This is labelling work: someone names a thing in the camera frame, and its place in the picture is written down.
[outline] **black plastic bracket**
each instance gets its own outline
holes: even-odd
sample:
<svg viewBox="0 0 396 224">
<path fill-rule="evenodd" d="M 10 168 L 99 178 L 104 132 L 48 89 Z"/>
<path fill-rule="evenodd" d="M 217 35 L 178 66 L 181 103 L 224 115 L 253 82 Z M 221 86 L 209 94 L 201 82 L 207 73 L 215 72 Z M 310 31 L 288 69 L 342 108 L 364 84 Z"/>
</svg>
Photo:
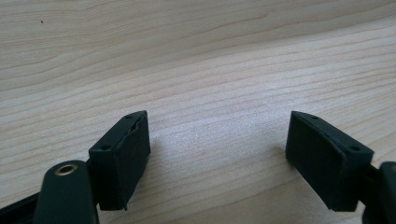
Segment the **black plastic bracket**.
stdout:
<svg viewBox="0 0 396 224">
<path fill-rule="evenodd" d="M 334 211 L 366 205 L 363 222 L 396 223 L 396 162 L 376 170 L 374 152 L 330 123 L 291 112 L 286 157 Z"/>
<path fill-rule="evenodd" d="M 98 203 L 126 209 L 149 159 L 147 112 L 120 119 L 89 154 L 50 168 L 41 192 L 1 209 L 0 223 L 98 223 Z"/>
</svg>

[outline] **wood grain surface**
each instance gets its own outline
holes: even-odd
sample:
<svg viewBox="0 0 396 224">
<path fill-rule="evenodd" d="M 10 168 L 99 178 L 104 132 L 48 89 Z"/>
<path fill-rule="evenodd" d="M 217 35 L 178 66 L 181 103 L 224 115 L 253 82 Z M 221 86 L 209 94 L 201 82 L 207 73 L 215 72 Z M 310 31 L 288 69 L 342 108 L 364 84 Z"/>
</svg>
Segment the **wood grain surface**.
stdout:
<svg viewBox="0 0 396 224">
<path fill-rule="evenodd" d="M 101 223 L 361 223 L 291 167 L 290 111 L 396 161 L 396 2 L 0 3 L 0 207 L 148 111 L 128 211 Z"/>
</svg>

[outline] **black plastic clip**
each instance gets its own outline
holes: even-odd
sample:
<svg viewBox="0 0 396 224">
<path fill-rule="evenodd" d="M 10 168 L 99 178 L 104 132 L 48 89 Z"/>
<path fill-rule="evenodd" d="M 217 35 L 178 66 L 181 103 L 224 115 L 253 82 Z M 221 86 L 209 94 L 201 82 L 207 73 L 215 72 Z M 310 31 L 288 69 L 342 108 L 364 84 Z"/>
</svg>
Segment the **black plastic clip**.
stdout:
<svg viewBox="0 0 396 224">
<path fill-rule="evenodd" d="M 286 156 L 334 211 L 366 205 L 364 223 L 396 223 L 396 162 L 376 170 L 374 152 L 330 123 L 291 112 Z"/>
</svg>

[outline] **black plastic piece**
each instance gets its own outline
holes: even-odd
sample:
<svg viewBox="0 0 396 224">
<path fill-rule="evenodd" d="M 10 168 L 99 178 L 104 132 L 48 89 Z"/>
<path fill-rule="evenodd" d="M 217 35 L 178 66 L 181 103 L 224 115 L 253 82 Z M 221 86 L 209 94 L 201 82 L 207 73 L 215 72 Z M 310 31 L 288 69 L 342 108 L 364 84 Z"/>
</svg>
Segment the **black plastic piece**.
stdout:
<svg viewBox="0 0 396 224">
<path fill-rule="evenodd" d="M 89 153 L 95 199 L 101 210 L 126 210 L 149 159 L 147 112 L 120 119 Z"/>
<path fill-rule="evenodd" d="M 38 193 L 2 208 L 0 210 L 0 223 L 33 223 L 37 199 Z"/>
<path fill-rule="evenodd" d="M 379 167 L 379 199 L 389 223 L 396 223 L 396 162 L 386 161 Z"/>
<path fill-rule="evenodd" d="M 355 211 L 359 173 L 373 154 L 325 120 L 291 112 L 286 156 L 329 209 Z"/>
<path fill-rule="evenodd" d="M 84 161 L 65 161 L 46 172 L 34 223 L 98 223 L 90 176 Z"/>
<path fill-rule="evenodd" d="M 396 224 L 396 162 L 370 164 L 374 152 L 316 116 L 291 112 L 286 156 L 334 211 L 366 205 L 364 224 Z"/>
<path fill-rule="evenodd" d="M 51 168 L 43 183 L 43 192 L 40 193 L 40 205 L 37 207 L 38 193 L 19 202 L 0 209 L 0 223 L 33 223 L 34 212 L 37 218 L 49 220 L 49 223 L 78 223 L 74 219 L 57 219 L 62 222 L 53 222 L 57 216 L 64 217 L 77 208 L 78 211 L 88 211 L 86 206 L 100 204 L 102 210 L 126 209 L 126 205 L 134 193 L 134 189 L 143 174 L 148 162 L 150 153 L 149 147 L 149 124 L 146 111 L 136 112 L 123 117 L 117 122 L 89 151 L 90 159 L 79 167 L 83 167 L 84 174 L 80 174 L 81 169 L 75 175 L 79 178 L 73 179 L 76 184 L 66 194 L 59 194 L 56 184 L 62 185 L 64 178 L 54 178 Z M 89 187 L 92 191 L 92 198 L 77 198 L 80 190 L 77 188 Z M 70 202 L 62 203 L 62 200 L 73 199 L 74 205 Z M 90 223 L 85 217 L 81 217 L 80 223 Z"/>
</svg>

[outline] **light wood surface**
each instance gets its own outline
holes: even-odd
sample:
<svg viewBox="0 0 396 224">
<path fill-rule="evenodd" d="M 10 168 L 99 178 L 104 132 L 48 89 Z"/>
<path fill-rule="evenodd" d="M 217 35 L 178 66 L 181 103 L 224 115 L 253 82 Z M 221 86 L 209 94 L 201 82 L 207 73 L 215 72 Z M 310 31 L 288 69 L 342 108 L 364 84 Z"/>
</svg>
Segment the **light wood surface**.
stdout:
<svg viewBox="0 0 396 224">
<path fill-rule="evenodd" d="M 291 110 L 396 161 L 396 3 L 0 3 L 0 207 L 87 160 L 148 111 L 152 153 L 128 211 L 101 223 L 361 223 L 291 167 Z"/>
</svg>

